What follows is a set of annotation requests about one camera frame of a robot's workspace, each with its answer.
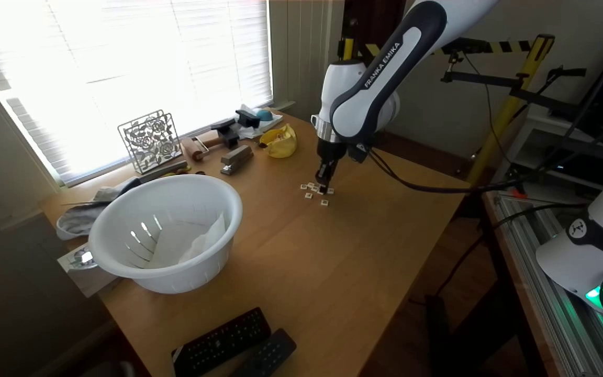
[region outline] white bowl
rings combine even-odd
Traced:
[[[211,177],[173,177],[147,182],[116,198],[93,222],[87,247],[96,265],[157,293],[183,293],[210,284],[225,265],[240,224],[239,193]],[[143,256],[154,249],[169,222],[210,229],[223,217],[219,240],[190,260],[148,269]]]

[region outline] black remote control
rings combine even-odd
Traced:
[[[243,350],[261,343],[270,333],[272,331],[261,310],[253,309],[181,346],[173,363],[176,376],[186,377],[208,373]]]
[[[235,377],[267,377],[294,349],[294,342],[279,330],[235,371]]]

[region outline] window blind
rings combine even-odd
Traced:
[[[0,99],[65,184],[125,161],[138,116],[270,102],[270,72],[267,0],[0,0]]]

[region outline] bowl rim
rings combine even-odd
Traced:
[[[105,222],[111,218],[111,213],[116,211],[121,206],[128,206],[132,202],[132,198],[138,198],[144,191],[154,191],[154,188],[159,188],[164,184],[169,184],[169,182],[180,182],[180,184],[181,182],[189,182],[189,184],[193,184],[193,182],[210,182],[210,184],[215,184],[215,188],[219,188],[222,193],[225,193],[225,200],[230,202],[227,207],[232,207],[232,213],[230,213],[232,221],[230,221],[225,233],[218,240],[218,244],[214,244],[210,249],[205,249],[196,257],[183,260],[183,263],[173,265],[173,266],[161,266],[161,269],[123,266],[123,265],[114,263],[113,256],[102,254],[100,251],[102,247],[99,247],[102,244],[100,242],[100,231],[102,231]],[[200,175],[164,177],[164,179],[157,179],[152,182],[141,184],[141,187],[123,193],[114,202],[111,202],[105,207],[105,211],[96,218],[91,229],[90,229],[87,249],[91,251],[91,256],[96,260],[96,266],[100,266],[102,270],[106,270],[111,274],[116,274],[116,276],[123,276],[123,279],[159,279],[159,276],[167,276],[169,272],[177,272],[177,270],[183,270],[189,266],[200,265],[208,257],[215,256],[215,251],[223,249],[232,242],[232,237],[235,237],[235,233],[237,233],[237,229],[240,224],[240,218],[243,218],[240,196],[227,182],[223,182],[219,179],[214,179],[214,177],[200,177]]]

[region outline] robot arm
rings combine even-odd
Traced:
[[[315,187],[326,193],[347,145],[361,146],[397,111],[393,90],[428,52],[458,39],[496,0],[419,0],[384,43],[380,54],[361,64],[334,64],[323,83],[319,132],[320,171]]]

